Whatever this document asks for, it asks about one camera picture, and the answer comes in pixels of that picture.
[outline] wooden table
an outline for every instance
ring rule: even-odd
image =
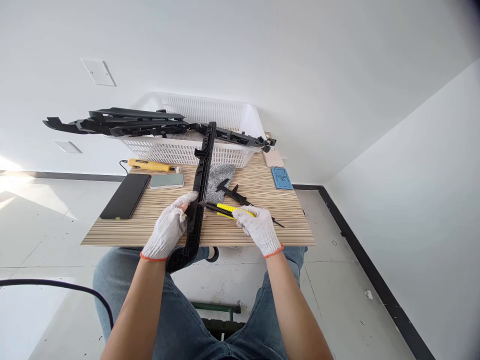
[[[151,190],[148,185],[133,216],[127,220],[97,219],[82,245],[98,246],[143,246],[147,243],[157,218],[164,208],[193,187],[196,165],[179,165],[185,174],[185,186]],[[135,174],[159,174],[155,171],[132,169]],[[313,246],[314,237],[305,219],[294,190],[275,188],[272,170],[265,164],[263,155],[255,153],[244,168],[235,169],[230,184],[257,207],[268,209],[271,215],[285,228],[274,225],[278,239],[285,246]],[[225,196],[225,204],[239,206]],[[224,216],[205,210],[206,217],[201,227],[200,246],[254,246],[250,236],[237,227],[237,223]],[[185,244],[184,234],[179,245]]]

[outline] white work glove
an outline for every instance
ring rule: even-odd
[[[155,223],[155,228],[140,253],[146,261],[165,261],[187,229],[187,215],[184,211],[198,198],[196,191],[180,196],[173,204],[162,211]]]
[[[246,235],[251,236],[265,259],[275,255],[284,248],[275,233],[270,211],[255,206],[241,206],[239,209],[255,215],[253,217],[245,211],[238,209],[232,212],[238,227],[242,228]]]

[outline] white plastic basket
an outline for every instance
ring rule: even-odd
[[[134,104],[133,108],[145,111],[165,109],[168,113],[182,114],[189,123],[215,121],[219,128],[266,139],[257,109],[243,102],[150,92]],[[122,141],[139,159],[170,164],[198,164],[199,159],[195,157],[194,151],[202,148],[202,135],[188,131],[187,134],[168,134],[167,137],[122,136],[114,139]],[[252,155],[260,150],[259,147],[215,140],[212,162],[214,165],[234,164],[237,168],[243,168]]]

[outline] black cable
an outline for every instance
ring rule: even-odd
[[[126,174],[128,175],[129,171],[122,165],[122,163],[126,163],[126,162],[127,162],[126,160],[120,160],[118,163],[120,164],[120,166],[123,168],[123,170],[125,170]]]
[[[105,298],[98,292],[89,287],[80,286],[71,284],[69,282],[55,281],[55,280],[45,280],[45,279],[9,279],[9,280],[0,280],[0,288],[4,286],[11,285],[47,285],[54,286],[58,288],[72,289],[77,291],[82,291],[89,293],[95,296],[105,307],[105,310],[108,314],[108,320],[110,321],[110,329],[114,328],[114,316],[112,315],[112,309],[110,309],[109,303]]]

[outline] black smartphone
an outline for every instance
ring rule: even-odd
[[[150,180],[148,174],[128,174],[113,194],[101,219],[130,219]]]

